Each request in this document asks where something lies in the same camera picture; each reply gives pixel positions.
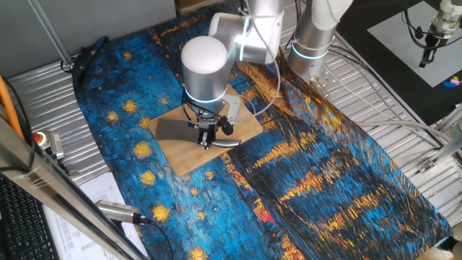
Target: black cable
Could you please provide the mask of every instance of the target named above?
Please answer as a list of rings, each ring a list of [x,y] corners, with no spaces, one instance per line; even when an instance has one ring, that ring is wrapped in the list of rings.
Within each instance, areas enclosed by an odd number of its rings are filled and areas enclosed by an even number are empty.
[[[428,47],[426,45],[423,45],[421,44],[415,37],[414,37],[414,34],[412,33],[412,30],[414,30],[414,32],[416,32],[418,29],[416,29],[414,26],[412,26],[411,24],[411,20],[409,19],[409,13],[408,13],[408,9],[409,9],[409,5],[408,5],[408,0],[403,0],[403,13],[404,13],[404,17],[406,18],[406,22],[404,22],[407,27],[408,27],[408,31],[409,31],[409,35],[411,36],[411,39],[412,41],[420,48],[423,48],[424,50],[435,50],[435,49],[438,49],[438,48],[443,48],[443,47],[446,47],[446,46],[449,46],[457,41],[459,41],[460,39],[462,39],[462,36],[455,39],[454,41],[448,43],[448,44],[445,44],[444,46],[440,46],[440,47],[437,47],[437,46],[433,46],[433,47]]]
[[[148,219],[143,219],[143,220],[144,220],[144,222],[145,222],[146,224],[150,224],[150,225],[155,226],[155,227],[162,233],[162,235],[164,236],[165,240],[167,241],[168,248],[170,249],[170,259],[173,260],[173,248],[172,248],[172,244],[170,243],[170,240],[169,240],[168,237],[167,237],[167,234],[165,234],[164,230],[163,230],[162,228],[160,228],[158,224],[154,223],[154,221],[148,220]]]
[[[295,15],[297,17],[297,24],[298,24],[298,20],[300,19],[300,15],[302,13],[302,6],[301,6],[300,2],[297,2],[297,1],[299,1],[299,0],[294,0],[294,2],[295,2]],[[295,36],[295,32],[293,32],[292,36],[290,36],[290,39],[289,39],[289,41],[287,41],[286,46],[284,47],[284,50],[288,51],[290,49],[290,48],[288,48],[288,46],[292,42],[292,40],[294,40],[294,36]]]
[[[22,114],[24,115],[26,125],[25,125],[25,127],[23,127],[23,129],[26,130],[25,136],[26,136],[27,139],[29,139],[29,145],[30,145],[31,152],[30,152],[30,161],[29,161],[29,165],[27,166],[28,167],[27,170],[22,169],[22,168],[18,168],[18,167],[5,167],[5,168],[0,168],[0,172],[10,171],[10,170],[18,170],[18,171],[22,171],[22,172],[25,172],[25,173],[29,173],[32,170],[32,165],[33,165],[34,159],[35,159],[35,140],[34,140],[34,137],[32,136],[32,127],[30,126],[29,118],[27,117],[26,110],[24,109],[24,105],[22,104],[22,101],[19,98],[19,95],[17,94],[17,91],[11,85],[11,83],[9,83],[8,80],[6,80],[3,77],[3,75],[1,77],[5,81],[6,85],[8,85],[9,88],[14,93],[14,96],[16,97],[17,102],[19,103],[19,107],[21,108]]]

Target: metal bar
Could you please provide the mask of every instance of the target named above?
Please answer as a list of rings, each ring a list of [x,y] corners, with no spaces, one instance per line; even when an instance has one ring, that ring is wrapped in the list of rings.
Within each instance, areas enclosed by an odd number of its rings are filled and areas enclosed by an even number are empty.
[[[59,56],[64,61],[64,65],[67,67],[73,66],[73,61],[71,55],[66,49],[63,41],[60,39],[58,33],[56,32],[55,28],[51,24],[50,20],[46,16],[45,12],[43,11],[42,6],[38,2],[38,0],[27,0],[29,2],[30,8],[34,11],[35,15],[37,16],[38,20],[42,24],[43,29],[48,34],[51,42],[55,46],[56,50],[58,51]]]
[[[447,143],[445,146],[433,155],[430,159],[435,162],[436,160],[444,160],[455,152],[459,151],[462,148],[462,134],[454,138],[451,142]]]
[[[462,120],[462,105],[459,105],[448,116],[446,116],[439,124],[438,128],[441,131],[447,131],[454,124]]]
[[[0,167],[26,168],[30,147],[0,118]],[[143,254],[72,180],[50,159],[35,155],[32,172],[4,175],[81,230],[118,259],[144,259]]]

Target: patterned fabric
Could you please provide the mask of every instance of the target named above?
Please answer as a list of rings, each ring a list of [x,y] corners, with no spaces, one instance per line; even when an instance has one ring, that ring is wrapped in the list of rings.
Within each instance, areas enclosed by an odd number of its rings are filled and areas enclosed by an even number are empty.
[[[77,100],[127,204],[164,229],[175,259],[415,259],[451,234],[444,217],[361,128],[294,75],[258,120],[264,132],[178,178],[147,122],[181,104],[180,53],[213,6],[85,49]],[[230,84],[262,109],[273,66],[240,62]],[[164,238],[139,234],[153,259]]]

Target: yellow star pattern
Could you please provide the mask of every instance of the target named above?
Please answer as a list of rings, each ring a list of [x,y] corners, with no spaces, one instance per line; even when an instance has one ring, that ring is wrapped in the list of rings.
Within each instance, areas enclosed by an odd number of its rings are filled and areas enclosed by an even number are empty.
[[[146,185],[152,185],[156,181],[156,175],[148,170],[146,173],[141,175],[141,182]]]
[[[208,260],[209,255],[203,250],[202,247],[196,246],[188,251],[188,260]]]
[[[108,116],[106,117],[106,120],[108,120],[112,124],[117,123],[118,114],[116,112],[114,112],[114,111],[109,111]]]
[[[138,125],[143,128],[143,129],[148,129],[149,128],[149,121],[151,121],[151,119],[147,116],[143,117],[139,122],[138,122]]]
[[[130,61],[131,60],[131,53],[130,51],[126,51],[123,53],[123,58],[127,61]]]
[[[144,158],[150,156],[152,151],[151,151],[151,148],[149,147],[149,142],[141,141],[138,144],[136,144],[135,148],[133,149],[133,153],[139,159],[144,159]]]
[[[170,209],[167,209],[162,204],[157,204],[152,209],[152,215],[157,221],[164,222],[170,216]]]
[[[213,172],[206,172],[205,173],[205,178],[207,178],[207,180],[211,180],[214,178],[214,173]]]
[[[123,110],[127,113],[135,113],[137,107],[135,100],[127,100],[122,104]]]
[[[191,195],[197,196],[197,194],[199,194],[199,192],[197,191],[197,188],[192,188],[191,189]]]

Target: white cable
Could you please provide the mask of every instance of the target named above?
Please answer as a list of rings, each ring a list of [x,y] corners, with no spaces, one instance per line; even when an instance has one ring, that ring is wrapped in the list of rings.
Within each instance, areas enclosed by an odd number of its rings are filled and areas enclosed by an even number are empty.
[[[361,68],[356,67],[356,65],[353,64],[353,63],[350,62],[350,61],[347,61],[347,62],[348,62],[349,64],[351,64],[355,69],[357,69],[357,70],[361,73],[361,75],[366,79],[367,83],[371,86],[371,88],[373,88],[374,91],[376,91],[377,95],[382,99],[382,101],[385,103],[385,105],[388,107],[388,109],[389,109],[397,118],[399,118],[398,114],[395,113],[395,111],[389,106],[389,104],[385,101],[385,98],[382,97],[382,95],[380,94],[380,90],[375,89],[374,84],[366,77],[366,74],[365,74],[364,72],[362,72]],[[383,114],[384,116],[388,117],[389,119],[395,121],[395,119],[394,119],[393,117],[390,117],[390,116],[387,115],[386,113],[384,113],[384,112],[382,112],[382,111],[376,109],[374,105],[372,105],[372,104],[368,103],[366,100],[362,99],[358,94],[356,94],[356,93],[354,93],[352,90],[350,90],[345,84],[342,84],[342,85],[343,85],[350,93],[352,93],[355,97],[357,97],[357,98],[359,98],[360,100],[364,101],[364,102],[367,103],[369,106],[371,106],[372,108],[374,108],[375,110],[377,110],[379,113],[381,113],[381,114]],[[403,127],[404,127],[405,129],[408,129],[408,130],[411,131],[411,132],[414,132],[416,135],[420,136],[421,138],[425,139],[425,141],[427,141],[430,145],[432,145],[432,146],[434,146],[434,147],[437,146],[437,145],[435,144],[435,141],[433,141],[433,140],[431,140],[431,139],[428,139],[425,135],[420,134],[419,132],[417,132],[417,131],[415,131],[415,130],[413,130],[413,129],[407,127],[407,126],[403,126]]]
[[[373,104],[367,102],[364,98],[362,98],[361,96],[359,96],[358,94],[356,94],[355,92],[353,92],[351,89],[349,89],[330,69],[328,69],[326,66],[324,66],[324,69],[326,69],[338,82],[340,82],[340,84],[346,89],[348,90],[350,93],[352,93],[355,97],[359,98],[360,100],[364,101],[366,104],[368,104],[372,109],[378,111],[379,113],[383,114],[384,116],[388,117],[391,121],[384,121],[384,122],[392,122],[392,121],[397,121],[397,122],[409,122],[409,121],[401,121],[401,120],[395,120],[393,117],[387,115],[386,113],[380,111],[380,109],[376,108]],[[406,129],[408,129],[409,131],[412,131],[414,132],[416,135],[420,136],[421,138],[425,139],[427,142],[429,142],[430,144],[432,143],[427,137],[423,136],[422,134],[418,133],[417,131],[413,130],[413,129],[410,129],[409,127],[406,126],[406,124],[402,124],[402,126]]]
[[[242,10],[240,10],[240,13],[243,14],[247,19],[250,20],[250,23],[252,24],[252,26],[255,28],[255,31],[257,32],[258,36],[260,37],[261,41],[263,42],[263,44],[265,45],[266,47],[266,50],[269,52],[269,55],[271,56],[271,58],[273,59],[273,62],[274,62],[274,66],[276,67],[276,72],[277,72],[277,89],[276,89],[276,93],[274,93],[274,97],[273,99],[270,101],[270,103],[268,103],[268,105],[263,108],[262,110],[260,110],[259,112],[257,113],[254,113],[252,116],[246,116],[244,118],[237,118],[237,119],[234,119],[234,120],[229,120],[229,122],[237,122],[237,121],[243,121],[243,120],[248,120],[248,119],[252,119],[256,116],[259,116],[261,115],[263,112],[267,111],[269,107],[271,107],[274,103],[274,101],[276,100],[277,98],[277,95],[279,94],[279,90],[281,88],[281,72],[279,72],[279,66],[276,62],[276,58],[274,57],[274,54],[273,52],[271,51],[269,45],[266,43],[266,41],[263,39],[263,36],[260,34],[260,31],[258,30],[255,22],[253,21],[253,17],[252,17],[252,12],[250,10],[250,5],[248,3],[248,0],[245,0],[245,4],[247,5],[247,8],[248,8],[248,14],[246,14],[245,12],[243,12]]]
[[[242,99],[245,99],[245,100],[247,100],[247,102],[249,102],[249,104],[252,106],[253,114],[255,114],[256,109],[255,109],[255,106],[253,105],[252,101],[250,101],[248,98],[246,98],[246,97],[244,97],[242,95],[239,95],[239,97],[242,98]]]
[[[374,127],[374,126],[388,126],[388,125],[406,125],[406,126],[413,126],[420,129],[428,130],[429,132],[438,135],[439,137],[443,138],[445,141],[450,142],[450,139],[442,132],[433,129],[423,123],[417,123],[413,121],[403,121],[403,120],[396,120],[396,121],[381,121],[381,122],[355,122],[358,126],[361,127]]]
[[[334,21],[336,23],[340,23],[340,20],[338,20],[334,15],[334,11],[332,10],[331,2],[329,0],[326,0],[326,1],[327,1],[327,6],[329,7],[329,11],[331,11],[332,18],[334,19]]]

